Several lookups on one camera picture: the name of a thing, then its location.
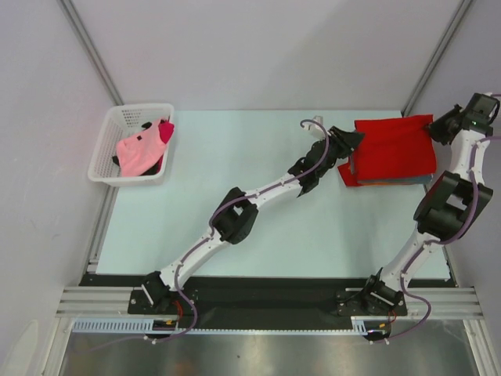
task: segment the pink cloth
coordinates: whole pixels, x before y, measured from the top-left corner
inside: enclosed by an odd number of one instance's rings
[[[169,133],[168,139],[171,138],[174,125],[168,121],[163,123],[162,125],[166,126],[162,127],[164,137],[161,137],[160,120],[162,119],[154,121],[148,129],[118,142],[117,156],[122,176],[140,176],[162,158],[167,149],[164,139]]]

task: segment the purple cable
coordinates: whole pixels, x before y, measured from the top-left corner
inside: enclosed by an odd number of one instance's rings
[[[478,142],[479,143],[484,143],[485,141],[500,141],[500,140],[501,140],[501,136],[490,136],[490,137],[485,137],[484,139],[480,139],[480,140],[478,140]],[[471,184],[473,186],[473,199],[471,201],[471,208],[470,208],[470,210],[468,212],[468,216],[467,216],[466,220],[464,221],[464,224],[461,226],[460,230],[453,237],[451,237],[450,239],[447,239],[447,240],[444,240],[444,241],[430,240],[430,241],[425,242],[426,245],[429,245],[429,244],[440,244],[440,245],[451,244],[452,242],[454,242],[454,241],[458,240],[459,238],[461,238],[464,235],[464,233],[470,228],[470,225],[473,222],[473,218],[475,217],[475,212],[477,211],[477,204],[478,204],[478,185],[477,185],[477,180],[475,179],[474,172],[471,171],[471,169],[475,166],[475,158],[476,158],[476,155],[477,155],[477,149],[478,149],[478,145],[475,145],[475,147],[473,147],[471,149],[470,166],[469,166],[470,167],[470,172],[469,172],[469,175],[470,175]],[[424,247],[421,247],[420,249],[418,249],[416,251],[416,253],[413,255],[413,257],[410,258],[409,262],[407,262],[407,264],[405,265],[405,267],[402,269],[402,274],[407,273],[407,271],[409,270],[410,266],[414,263],[414,261],[416,261],[416,259],[423,252],[423,250],[424,250]],[[398,334],[395,334],[395,335],[391,336],[391,339],[402,337],[403,335],[408,334],[411,331],[415,331],[418,327],[422,326],[426,322],[426,320],[428,320],[428,318],[431,315],[431,303],[428,300],[426,300],[425,298],[421,297],[421,296],[417,296],[417,295],[411,294],[405,288],[404,277],[400,277],[400,286],[402,288],[402,292],[405,295],[409,296],[410,298],[414,298],[414,299],[418,299],[418,300],[422,301],[423,303],[425,303],[427,305],[428,309],[427,309],[426,314],[423,316],[423,318],[420,320],[419,323],[417,323],[416,325],[414,325],[410,329],[408,329],[406,331],[403,331],[402,333],[398,333]]]
[[[300,178],[302,178],[303,176],[306,176],[307,174],[313,172],[316,168],[318,168],[320,166],[320,164],[323,162],[323,160],[326,158],[327,156],[327,153],[329,151],[329,133],[327,132],[327,130],[323,127],[323,125],[321,125],[320,123],[318,123],[317,121],[314,121],[314,120],[311,120],[311,119],[304,119],[303,121],[301,121],[301,127],[304,128],[304,124],[305,123],[312,123],[312,124],[315,124],[315,125],[318,125],[320,127],[320,129],[322,129],[322,132],[323,134],[325,135],[325,140],[326,140],[326,147],[325,147],[325,150],[323,151],[323,154],[322,154],[322,157],[313,165],[313,167],[311,167],[310,169],[308,169],[307,171],[305,172],[302,172],[301,174],[299,174],[298,176],[294,176],[293,178],[291,179],[288,179],[286,180],[283,184],[288,184],[288,183],[292,183],[294,180],[299,180]],[[249,194],[247,196],[242,196],[242,197],[238,197],[236,198],[235,200],[231,200],[230,202],[227,202],[226,204],[222,205],[220,208],[218,208],[214,214],[211,216],[211,218],[209,219],[209,227],[211,228],[211,234],[209,235],[209,237],[205,237],[204,239],[202,239],[201,241],[199,241],[198,243],[196,243],[193,247],[191,247],[186,253],[184,256],[182,256],[181,258],[181,263],[183,263],[184,261],[187,260],[187,258],[189,256],[191,256],[192,253],[194,253],[194,251],[196,251],[198,248],[200,248],[202,245],[204,245],[205,243],[207,243],[213,236],[214,236],[214,233],[215,233],[215,228],[213,226],[213,221],[214,219],[220,214],[222,213],[224,210],[226,210],[227,208],[233,206],[234,204],[240,202],[240,201],[244,201],[244,200],[247,200],[249,198],[256,198],[259,194],[263,194],[263,193],[266,193],[266,192],[269,192],[270,190],[274,190],[275,188],[278,188],[279,186],[282,186],[282,183],[277,183],[277,184],[274,184],[272,186],[269,186],[267,188],[264,188],[263,190],[260,190],[258,193],[254,193],[254,194]],[[191,308],[191,310],[193,311],[193,321],[192,323],[189,325],[189,327],[187,327],[186,329],[184,329],[183,331],[180,331],[179,333],[174,333],[174,334],[171,334],[169,337],[166,337],[166,338],[162,338],[160,340],[157,340],[156,343],[162,343],[162,342],[168,342],[168,341],[171,341],[173,339],[176,339],[176,338],[179,338],[179,337],[182,337],[183,335],[185,335],[186,333],[188,333],[189,331],[191,331],[195,325],[196,325],[196,322],[198,321],[198,311],[196,310],[196,306],[195,304],[182,292],[182,289],[179,287],[179,282],[178,282],[178,278],[179,278],[179,270],[181,269],[181,265],[179,265],[175,271],[175,275],[174,275],[174,285],[175,285],[175,288],[176,290],[178,291],[179,295],[181,295],[181,298],[186,302],[188,303],[189,307]],[[104,349],[105,347],[109,346],[109,345],[114,345],[115,343],[120,343],[120,342],[125,342],[125,341],[129,341],[129,340],[132,340],[132,339],[143,339],[144,340],[144,337],[143,336],[139,336],[139,335],[132,335],[132,336],[128,336],[128,337],[123,337],[123,338],[119,338],[119,339],[116,339],[114,341],[111,341],[111,342],[107,342],[107,343],[104,343],[102,345],[98,345],[96,347],[93,347],[89,350],[85,350],[84,352],[78,352],[79,354],[82,354],[82,353],[92,353],[96,350],[100,350],[100,349]]]

